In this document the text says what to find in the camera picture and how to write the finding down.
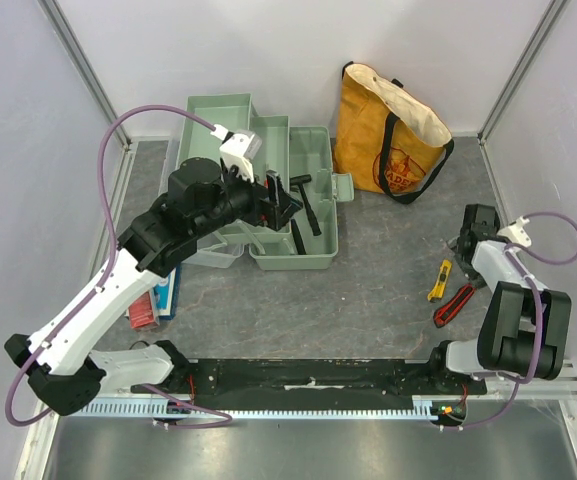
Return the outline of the black rubber mallet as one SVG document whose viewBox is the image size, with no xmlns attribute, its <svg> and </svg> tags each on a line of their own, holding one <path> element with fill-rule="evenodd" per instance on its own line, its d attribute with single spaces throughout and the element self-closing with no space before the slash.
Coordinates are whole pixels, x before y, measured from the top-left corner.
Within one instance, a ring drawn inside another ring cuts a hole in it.
<svg viewBox="0 0 577 480">
<path fill-rule="evenodd" d="M 315 237 L 318 237 L 322 234 L 322 231 L 320 229 L 317 216 L 314 213 L 314 210 L 311 206 L 311 203 L 310 203 L 308 196 L 307 196 L 307 193 L 305 191 L 305 185 L 310 183 L 311 181 L 312 181 L 312 176 L 310 174 L 297 175 L 297 176 L 290 178 L 290 188 L 292 190 L 296 190 L 300 193 L 302 200 L 303 200 L 307 220 L 308 220 L 308 223 L 310 225 L 312 234 Z"/>
</svg>

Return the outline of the claw hammer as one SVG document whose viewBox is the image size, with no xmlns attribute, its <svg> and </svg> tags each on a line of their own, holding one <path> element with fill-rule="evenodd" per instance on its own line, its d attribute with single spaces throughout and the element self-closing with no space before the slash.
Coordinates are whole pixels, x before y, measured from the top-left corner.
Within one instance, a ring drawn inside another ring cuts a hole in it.
<svg viewBox="0 0 577 480">
<path fill-rule="evenodd" d="M 293 237 L 293 241 L 294 241 L 294 245 L 295 245 L 295 249 L 298 255 L 306 255 L 306 249 L 305 249 L 305 245 L 303 242 L 303 238 L 301 235 L 301 231 L 299 229 L 299 225 L 297 223 L 297 221 L 292 218 L 290 220 L 290 226 L 291 226 L 291 232 L 292 232 L 292 237 Z"/>
</svg>

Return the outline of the green plastic tool box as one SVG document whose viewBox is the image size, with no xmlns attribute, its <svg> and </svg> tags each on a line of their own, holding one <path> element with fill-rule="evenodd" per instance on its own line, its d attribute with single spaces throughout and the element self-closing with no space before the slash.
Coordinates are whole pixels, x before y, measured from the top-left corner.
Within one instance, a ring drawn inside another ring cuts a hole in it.
<svg viewBox="0 0 577 480">
<path fill-rule="evenodd" d="M 201 239 L 187 264 L 228 268 L 249 254 L 266 271 L 323 270 L 339 250 L 337 206 L 354 198 L 348 174 L 333 170 L 331 139 L 324 126 L 293 126 L 285 115 L 262 116 L 249 93 L 197 95 L 187 111 L 232 131 L 257 134 L 262 145 L 252 164 L 263 179 L 275 171 L 302 210 L 279 231 L 237 221 Z"/>
</svg>

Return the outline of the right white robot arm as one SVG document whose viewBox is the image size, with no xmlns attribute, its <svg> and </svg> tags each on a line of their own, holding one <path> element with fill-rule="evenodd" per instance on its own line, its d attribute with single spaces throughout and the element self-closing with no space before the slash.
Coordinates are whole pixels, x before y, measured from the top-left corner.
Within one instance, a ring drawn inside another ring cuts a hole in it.
<svg viewBox="0 0 577 480">
<path fill-rule="evenodd" d="M 470 281 L 433 321 L 447 325 L 480 288 L 488 288 L 492 297 L 475 339 L 443 341 L 433 349 L 425 371 L 433 391 L 451 392 L 462 375 L 501 373 L 525 384 L 553 380 L 562 370 L 572 300 L 538 280 L 519 257 L 538 256 L 526 231 L 535 217 L 527 214 L 503 226 L 494 207 L 466 206 L 451 249 Z"/>
</svg>

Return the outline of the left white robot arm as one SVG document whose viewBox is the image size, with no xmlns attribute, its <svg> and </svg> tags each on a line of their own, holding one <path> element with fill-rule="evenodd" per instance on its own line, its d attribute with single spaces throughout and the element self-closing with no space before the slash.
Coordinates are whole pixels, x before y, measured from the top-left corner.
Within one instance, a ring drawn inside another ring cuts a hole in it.
<svg viewBox="0 0 577 480">
<path fill-rule="evenodd" d="M 281 178 L 245 180 L 235 166 L 194 157 L 168 177 L 168 189 L 120 235 L 116 250 L 77 298 L 32 335 L 14 334 L 4 349 L 39 400 L 61 416 L 100 393 L 187 384 L 190 363 L 169 341 L 100 352 L 95 345 L 140 296 L 197 252 L 203 237 L 238 220 L 280 230 L 303 207 Z"/>
</svg>

